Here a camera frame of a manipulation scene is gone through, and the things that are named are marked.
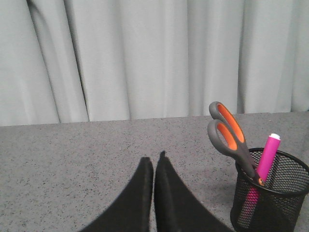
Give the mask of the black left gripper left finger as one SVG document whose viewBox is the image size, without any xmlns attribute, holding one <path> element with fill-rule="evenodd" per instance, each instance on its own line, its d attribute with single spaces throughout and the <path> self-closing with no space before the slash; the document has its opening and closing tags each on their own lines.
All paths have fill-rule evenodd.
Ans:
<svg viewBox="0 0 309 232">
<path fill-rule="evenodd" d="M 142 157 L 127 186 L 83 232 L 148 232 L 153 191 L 153 165 Z"/>
</svg>

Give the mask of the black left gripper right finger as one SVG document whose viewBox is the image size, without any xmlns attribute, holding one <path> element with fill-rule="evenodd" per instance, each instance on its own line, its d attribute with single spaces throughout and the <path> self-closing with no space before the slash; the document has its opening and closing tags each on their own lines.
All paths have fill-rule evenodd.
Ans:
<svg viewBox="0 0 309 232">
<path fill-rule="evenodd" d="M 155 172 L 154 208 L 158 232 L 232 231 L 197 200 L 165 151 L 160 153 Z"/>
</svg>

